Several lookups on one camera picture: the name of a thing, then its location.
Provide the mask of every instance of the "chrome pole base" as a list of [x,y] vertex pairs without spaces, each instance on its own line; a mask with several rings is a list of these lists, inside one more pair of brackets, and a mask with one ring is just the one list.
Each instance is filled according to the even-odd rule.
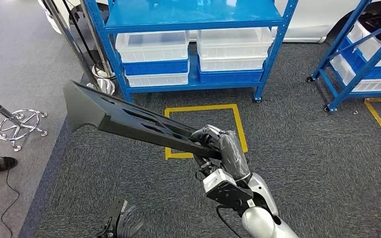
[[[115,84],[109,79],[106,78],[97,78],[97,82],[101,88],[101,92],[109,95],[113,95],[115,93]],[[94,86],[92,83],[88,83],[87,87],[93,88]]]
[[[17,140],[20,140],[28,136],[33,131],[41,132],[41,136],[46,136],[47,131],[40,129],[39,123],[40,118],[47,117],[47,113],[36,111],[33,109],[22,109],[12,113],[12,118],[4,119],[0,122],[0,139],[5,141],[10,141],[14,151],[20,151],[21,146],[15,145]],[[20,126],[12,123],[12,120],[17,120]],[[8,136],[6,133],[10,131],[12,136]]]
[[115,73],[113,73],[111,70],[110,72],[106,72],[104,69],[98,67],[97,64],[93,65],[91,68],[91,72],[93,72],[94,77],[105,79],[114,79],[116,77]]

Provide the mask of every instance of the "shelf post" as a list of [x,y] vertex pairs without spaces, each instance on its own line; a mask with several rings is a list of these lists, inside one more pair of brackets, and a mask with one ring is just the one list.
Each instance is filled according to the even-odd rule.
[[328,104],[330,111],[335,111],[336,107],[347,98],[351,91],[357,86],[357,84],[364,78],[364,76],[381,60],[381,47],[378,51],[370,58],[370,60],[364,65],[359,73],[354,76],[350,83],[345,86],[345,88],[334,98],[334,100]]
[[128,102],[132,102],[132,97],[128,92],[127,84],[123,76],[122,67],[119,64],[118,59],[116,58],[115,49],[113,49],[113,45],[110,41],[109,34],[104,29],[103,18],[100,15],[100,11],[97,5],[96,0],[80,0],[82,7],[86,7],[94,24],[94,28],[96,29],[97,35],[100,38],[100,41],[103,45],[103,49],[106,52],[107,58],[109,60],[110,66],[112,67],[113,72],[116,75],[116,79],[118,80],[119,87],[122,92],[122,96]]
[[319,70],[325,69],[325,66],[327,64],[327,61],[331,60],[329,59],[329,56],[336,52],[338,46],[341,44],[342,40],[353,28],[354,24],[356,23],[357,19],[359,19],[360,15],[364,11],[364,9],[369,5],[369,3],[372,0],[361,0],[359,5],[354,9],[354,11],[351,13],[350,18],[348,19],[347,23],[345,23],[344,27],[342,28],[341,32],[338,34],[338,36],[335,38],[334,42],[332,43],[331,47],[329,47],[329,50],[326,52],[326,54],[323,56],[322,60],[320,61],[319,65],[315,69],[315,71],[312,74],[312,78],[314,81],[317,80],[319,77]]
[[290,20],[293,16],[294,10],[296,8],[297,2],[299,0],[288,0],[287,6],[285,8],[284,14],[282,16],[283,21],[278,26],[277,34],[275,35],[274,43],[272,43],[271,50],[268,54],[268,58],[266,59],[264,65],[263,73],[260,77],[260,85],[256,88],[256,92],[254,94],[254,99],[256,101],[262,100],[262,92],[265,87],[266,81],[271,74],[272,66],[274,65],[275,58],[277,57],[278,51],[282,45],[284,40],[285,33],[287,32],[288,25],[290,24]]

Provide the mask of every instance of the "gray floor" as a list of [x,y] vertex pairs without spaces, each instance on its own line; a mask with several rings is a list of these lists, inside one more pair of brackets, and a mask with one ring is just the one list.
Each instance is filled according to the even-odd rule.
[[[304,82],[326,49],[284,45],[260,105],[250,101],[252,89],[134,98],[158,113],[166,107],[236,103],[251,168],[265,178],[281,216],[300,237],[381,237],[381,129],[361,100],[347,101],[336,114],[323,113],[320,91]],[[91,127],[67,133],[61,88],[81,75],[36,0],[0,0],[0,103],[49,113],[43,121],[48,137],[29,138],[18,153],[0,141],[0,155],[20,161],[9,182],[21,198],[4,218],[14,233],[92,237],[110,200],[122,195],[146,217],[141,237],[233,237],[193,178],[192,160],[164,161],[162,148]],[[373,105],[381,113],[381,104]],[[228,110],[172,118],[193,126],[235,127]],[[4,179],[0,174],[0,215],[15,198]],[[243,233],[238,219],[224,213]],[[0,223],[0,237],[8,236]]]
[[[53,31],[37,0],[0,0],[0,104],[10,111],[31,108],[49,114],[42,124],[49,135],[31,135],[20,152],[15,153],[8,142],[0,140],[0,155],[19,160],[10,171],[9,183],[21,197],[4,217],[15,234],[26,217],[66,116],[61,88],[81,75],[69,45]],[[5,176],[0,174],[0,216],[16,198],[6,187]],[[0,223],[1,237],[9,237],[9,232]]]

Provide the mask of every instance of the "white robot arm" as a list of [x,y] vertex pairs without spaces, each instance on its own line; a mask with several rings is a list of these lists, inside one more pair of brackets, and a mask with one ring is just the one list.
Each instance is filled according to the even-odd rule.
[[234,208],[242,217],[242,224],[253,238],[297,238],[291,228],[278,216],[278,209],[265,181],[252,173],[246,163],[240,144],[232,131],[207,125],[194,133],[208,135],[211,146],[217,147],[222,155],[221,167],[210,160],[195,155],[195,159],[209,174],[204,180],[208,198]]

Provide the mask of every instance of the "shelf frame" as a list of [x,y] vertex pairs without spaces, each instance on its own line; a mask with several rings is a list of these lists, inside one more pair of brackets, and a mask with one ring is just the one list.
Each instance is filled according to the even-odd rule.
[[[332,45],[329,47],[328,52],[325,54],[325,56],[320,61],[318,67],[312,74],[313,81],[316,81],[319,76],[322,76],[322,78],[325,81],[326,86],[330,90],[330,92],[333,95],[333,100],[325,105],[325,110],[330,112],[337,111],[337,107],[347,98],[367,98],[367,97],[381,97],[381,91],[370,91],[370,92],[353,92],[353,89],[360,83],[361,80],[364,79],[366,74],[369,72],[370,69],[375,67],[375,65],[381,60],[381,47],[378,49],[378,51],[370,58],[370,60],[363,66],[363,68],[356,74],[356,76],[347,84],[345,85],[342,82],[342,79],[340,75],[335,71],[335,69],[330,65],[330,60],[332,60],[335,56],[340,54],[341,51],[346,50],[348,48],[354,47],[355,45],[358,45],[367,39],[379,34],[381,32],[381,29],[378,29],[377,31],[371,33],[369,36],[366,36],[357,42],[345,47],[341,51],[337,51],[338,46],[342,43],[344,38],[350,33],[351,29],[353,28],[354,24],[362,14],[362,12],[366,9],[367,5],[370,4],[372,0],[361,0],[356,9],[351,14],[350,18],[348,19],[347,23],[342,28],[341,32],[338,34]],[[332,85],[332,82],[329,80],[325,73],[325,69],[327,67],[332,68],[332,72],[335,74],[335,76],[338,78],[341,86],[343,89],[341,92],[337,92],[335,88]]]
[[[271,73],[272,66],[275,62],[278,51],[282,45],[282,41],[284,39],[285,33],[287,32],[288,25],[293,16],[294,10],[296,8],[298,0],[288,0],[287,6],[284,10],[283,15],[281,16],[275,5],[273,0],[263,0],[263,1],[250,1],[250,0],[236,0],[236,6],[240,6],[240,10],[248,11],[253,8],[253,4],[255,4],[259,11],[263,10],[263,7],[266,9],[270,9],[265,19],[262,19],[262,14],[259,16],[254,16],[250,18],[246,16],[246,14],[237,14],[240,16],[237,20],[234,18],[230,18],[228,15],[223,18],[217,17],[213,20],[211,19],[194,19],[193,21],[182,19],[182,21],[177,21],[174,17],[171,17],[166,22],[151,22],[153,19],[149,19],[150,23],[142,22],[140,18],[129,18],[126,21],[122,21],[122,19],[114,20],[113,17],[119,15],[121,16],[120,3],[125,2],[125,0],[109,0],[109,11],[110,15],[107,24],[103,22],[103,19],[100,15],[97,2],[95,0],[81,0],[84,3],[83,7],[88,9],[90,14],[90,19],[94,24],[96,32],[100,38],[100,41],[103,46],[103,50],[106,53],[106,56],[109,60],[109,63],[113,69],[113,72],[116,75],[117,81],[120,86],[120,90],[123,98],[132,102],[132,93],[144,93],[144,92],[167,92],[167,91],[185,91],[185,90],[199,90],[199,89],[222,89],[222,88],[242,88],[242,87],[256,87],[256,92],[254,94],[254,100],[261,101],[262,100],[262,92],[266,85],[266,81]],[[128,0],[128,4],[131,2],[142,2],[141,0]],[[190,4],[195,2],[195,0],[179,0],[172,1],[171,4]],[[204,7],[210,6],[198,6],[200,11],[204,11]],[[233,6],[224,6],[224,10],[235,10]],[[161,15],[155,12],[156,19]],[[123,23],[123,22],[138,22],[137,24],[133,23]],[[187,85],[173,85],[173,86],[156,86],[156,87],[129,87],[127,84],[127,80],[124,78],[123,67],[120,61],[120,55],[114,48],[114,39],[116,38],[116,34],[118,33],[132,33],[132,32],[150,32],[150,31],[173,31],[173,30],[199,30],[199,29],[217,29],[217,28],[244,28],[244,27],[278,27],[277,35],[272,46],[268,51],[268,58],[265,60],[262,73],[259,82],[250,82],[250,83],[221,83],[221,84],[201,84],[198,78],[190,79],[190,84]]]

